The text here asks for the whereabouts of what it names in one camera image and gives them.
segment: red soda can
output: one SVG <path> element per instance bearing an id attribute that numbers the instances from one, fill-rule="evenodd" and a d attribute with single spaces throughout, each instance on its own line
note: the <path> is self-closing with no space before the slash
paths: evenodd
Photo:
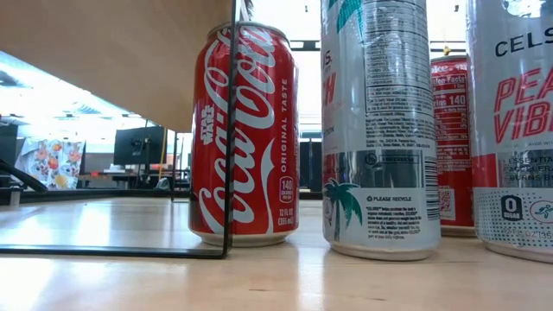
<path id="1" fill-rule="evenodd" d="M 298 226 L 298 69 L 285 35 L 238 24 L 233 245 L 277 244 Z M 230 24 L 207 36 L 196 61 L 188 225 L 222 244 Z"/>
<path id="2" fill-rule="evenodd" d="M 473 237 L 467 57 L 446 56 L 431 64 L 442 235 Z"/>

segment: can lid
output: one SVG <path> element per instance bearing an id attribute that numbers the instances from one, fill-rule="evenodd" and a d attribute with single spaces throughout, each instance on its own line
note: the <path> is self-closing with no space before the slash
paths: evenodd
<path id="1" fill-rule="evenodd" d="M 435 61 L 440 61 L 440 60 L 466 60 L 466 59 L 467 59 L 466 55 L 447 55 L 447 56 L 434 58 L 430 61 L 430 63 L 433 63 Z"/>
<path id="2" fill-rule="evenodd" d="M 207 37 L 209 38 L 211 35 L 213 35 L 215 32 L 217 32 L 221 29 L 230 28 L 231 25 L 232 24 L 230 22 L 225 22 L 225 23 L 220 24 L 219 26 L 216 26 L 215 28 L 211 29 L 209 31 L 209 33 L 207 33 Z M 278 36 L 282 37 L 288 43 L 288 45 L 290 45 L 290 40 L 288 40 L 288 38 L 286 37 L 284 32 L 280 29 L 275 28 L 275 27 L 267 26 L 265 24 L 262 24 L 261 22 L 237 22 L 237 25 L 238 26 L 255 26 L 255 27 L 260 27 L 260 28 L 263 28 L 263 29 L 268 29 L 268 30 L 276 33 Z"/>

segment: barcode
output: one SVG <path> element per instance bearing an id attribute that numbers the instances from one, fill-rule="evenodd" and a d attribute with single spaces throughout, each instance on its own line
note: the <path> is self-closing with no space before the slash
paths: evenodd
<path id="1" fill-rule="evenodd" d="M 428 219 L 439 220 L 438 168 L 434 157 L 424 158 L 424 186 L 426 188 L 426 212 Z"/>

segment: silver can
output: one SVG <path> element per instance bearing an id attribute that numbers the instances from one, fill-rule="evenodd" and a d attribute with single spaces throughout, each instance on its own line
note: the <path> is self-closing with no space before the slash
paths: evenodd
<path id="1" fill-rule="evenodd" d="M 470 0 L 476 233 L 553 263 L 553 1 Z"/>
<path id="2" fill-rule="evenodd" d="M 426 1 L 322 1 L 324 235 L 428 257 L 440 240 Z"/>

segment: celsius can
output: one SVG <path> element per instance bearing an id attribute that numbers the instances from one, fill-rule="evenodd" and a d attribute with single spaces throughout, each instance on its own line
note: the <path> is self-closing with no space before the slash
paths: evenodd
<path id="1" fill-rule="evenodd" d="M 426 1 L 322 1 L 323 230 L 338 252 L 440 240 Z"/>
<path id="2" fill-rule="evenodd" d="M 431 64 L 442 235 L 473 237 L 467 56 L 445 56 Z"/>
<path id="3" fill-rule="evenodd" d="M 297 67 L 277 29 L 238 25 L 233 245 L 276 244 L 298 226 Z M 189 227 L 222 244 L 230 25 L 214 29 L 196 61 Z"/>
<path id="4" fill-rule="evenodd" d="M 553 1 L 469 0 L 476 233 L 553 263 Z"/>

